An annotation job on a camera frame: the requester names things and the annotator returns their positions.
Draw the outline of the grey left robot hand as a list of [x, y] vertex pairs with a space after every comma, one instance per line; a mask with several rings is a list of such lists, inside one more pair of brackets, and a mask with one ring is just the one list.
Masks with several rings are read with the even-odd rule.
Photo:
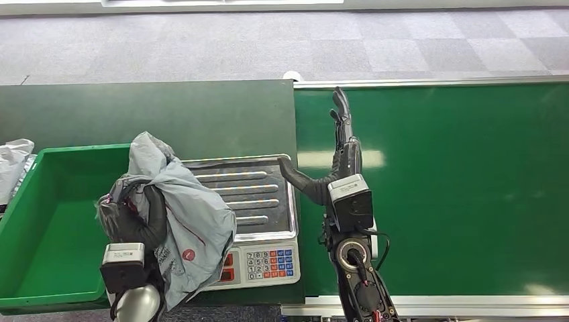
[[[140, 211], [133, 198], [142, 189], [148, 209]], [[162, 191], [141, 176], [124, 175], [96, 203], [97, 219], [113, 243], [142, 243], [147, 252], [162, 245], [167, 236], [166, 201]]]

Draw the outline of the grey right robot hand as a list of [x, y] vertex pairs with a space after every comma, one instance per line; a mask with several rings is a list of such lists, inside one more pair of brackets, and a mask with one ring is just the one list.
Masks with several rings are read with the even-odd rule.
[[335, 125], [335, 151], [329, 174], [314, 179], [294, 168], [287, 157], [278, 158], [282, 176], [312, 202], [321, 206], [331, 203], [328, 184], [360, 173], [362, 169], [360, 142], [353, 132], [348, 97], [340, 87], [336, 87], [332, 99], [337, 108], [329, 111]]

